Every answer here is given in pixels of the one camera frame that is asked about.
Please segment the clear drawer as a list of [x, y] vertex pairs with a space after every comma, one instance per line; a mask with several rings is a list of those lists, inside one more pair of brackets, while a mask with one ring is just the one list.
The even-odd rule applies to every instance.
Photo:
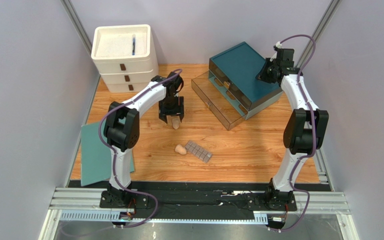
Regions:
[[223, 85], [227, 85], [226, 88], [246, 110], [250, 111], [256, 107], [252, 96], [254, 86], [252, 68], [241, 61], [211, 58], [209, 60], [209, 70]]
[[246, 120], [248, 111], [210, 71], [193, 78], [191, 87], [226, 130]]

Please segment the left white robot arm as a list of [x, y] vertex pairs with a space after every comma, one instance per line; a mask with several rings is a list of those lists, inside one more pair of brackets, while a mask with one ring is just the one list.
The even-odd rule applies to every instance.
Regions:
[[98, 126], [98, 136], [111, 151], [111, 175], [107, 190], [101, 194], [101, 208], [126, 208], [140, 193], [131, 189], [131, 159], [140, 137], [140, 119], [152, 106], [158, 105], [158, 117], [182, 121], [185, 116], [184, 86], [180, 72], [167, 77], [156, 75], [134, 97], [122, 103], [112, 102]]

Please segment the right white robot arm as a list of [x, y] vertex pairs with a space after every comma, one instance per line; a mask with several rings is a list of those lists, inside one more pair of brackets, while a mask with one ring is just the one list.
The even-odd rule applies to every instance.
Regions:
[[292, 112], [283, 133], [285, 154], [281, 166], [265, 191], [264, 204], [271, 210], [290, 204], [301, 168], [322, 146], [329, 114], [312, 100], [302, 70], [294, 66], [294, 49], [275, 46], [256, 79], [277, 83], [286, 94]]

